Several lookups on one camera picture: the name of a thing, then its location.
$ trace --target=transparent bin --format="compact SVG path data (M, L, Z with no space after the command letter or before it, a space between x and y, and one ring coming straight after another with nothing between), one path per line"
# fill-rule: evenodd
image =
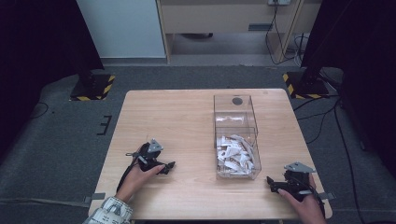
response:
M262 170L250 95L214 96L217 176L255 179Z

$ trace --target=sleeve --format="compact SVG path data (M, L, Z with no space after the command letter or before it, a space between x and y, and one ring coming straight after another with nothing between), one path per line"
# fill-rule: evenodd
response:
M133 210L116 197L107 198L83 224L131 224Z

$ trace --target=black stand base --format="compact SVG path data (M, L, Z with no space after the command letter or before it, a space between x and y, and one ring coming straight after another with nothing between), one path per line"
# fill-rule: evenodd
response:
M291 98L307 99L329 97L329 91L323 81L317 79L311 85L302 85L304 73L288 72L283 75L283 79L289 90Z
M114 76L111 75L92 75L94 84L92 87L85 87L81 80L78 81L72 93L71 101L90 101L103 100L113 84Z

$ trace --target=human hand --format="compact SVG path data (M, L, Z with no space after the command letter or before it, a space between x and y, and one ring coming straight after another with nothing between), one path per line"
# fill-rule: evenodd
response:
M316 184L314 181L314 177L309 175L309 184L312 188L316 188ZM283 189L278 190L279 194L285 198L294 210L297 212L300 220L304 224L323 224L326 223L326 220L323 217L323 214L320 210L317 199L313 194L308 194L304 197L302 202L297 201L291 194Z
M125 177L122 186L115 197L125 203L128 203L132 195L141 189L152 176L158 174L163 167L165 167L165 165L158 165L146 172L143 172L138 165L135 165Z

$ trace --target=white wall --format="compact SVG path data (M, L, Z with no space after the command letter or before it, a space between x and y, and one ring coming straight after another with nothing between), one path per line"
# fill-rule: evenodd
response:
M155 0L77 0L101 58L165 58Z

